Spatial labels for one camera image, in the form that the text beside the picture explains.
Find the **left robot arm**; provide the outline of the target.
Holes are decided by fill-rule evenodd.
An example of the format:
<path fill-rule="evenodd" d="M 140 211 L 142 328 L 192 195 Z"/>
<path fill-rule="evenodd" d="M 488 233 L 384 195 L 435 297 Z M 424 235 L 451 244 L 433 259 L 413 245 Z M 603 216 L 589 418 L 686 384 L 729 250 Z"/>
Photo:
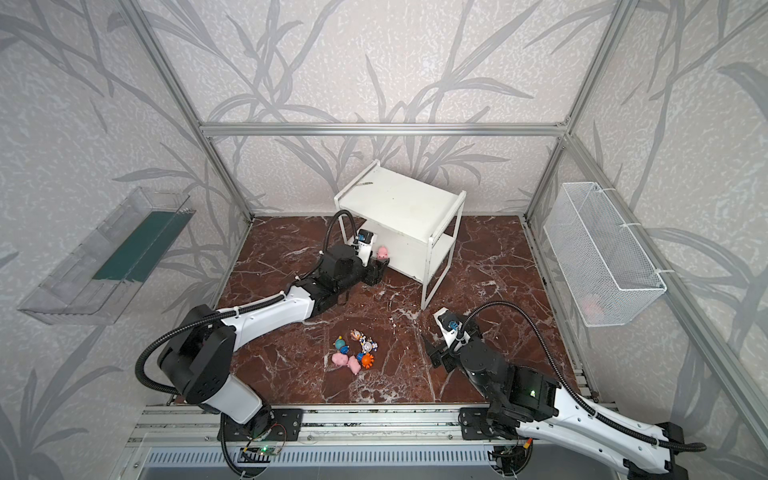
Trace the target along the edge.
<path fill-rule="evenodd" d="M 218 310 L 195 307 L 139 354 L 135 377 L 150 390 L 219 414 L 223 428 L 261 436 L 274 415 L 257 390 L 235 373 L 235 357 L 257 339 L 335 307 L 355 286 L 380 283 L 389 263 L 373 251 L 337 244 L 277 294 Z"/>

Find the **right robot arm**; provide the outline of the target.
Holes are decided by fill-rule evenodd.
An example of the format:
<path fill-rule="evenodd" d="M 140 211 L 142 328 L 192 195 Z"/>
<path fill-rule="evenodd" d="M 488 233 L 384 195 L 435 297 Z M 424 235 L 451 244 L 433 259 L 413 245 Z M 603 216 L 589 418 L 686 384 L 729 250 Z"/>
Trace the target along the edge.
<path fill-rule="evenodd" d="M 425 350 L 436 368 L 463 373 L 488 405 L 461 409 L 465 440 L 506 439 L 511 451 L 495 450 L 501 471 L 513 475 L 531 456 L 536 440 L 561 446 L 611 467 L 628 479 L 686 479 L 676 457 L 684 434 L 676 424 L 628 419 L 566 385 L 525 366 L 515 366 L 480 336 L 457 339 L 448 332 L 441 345 Z"/>

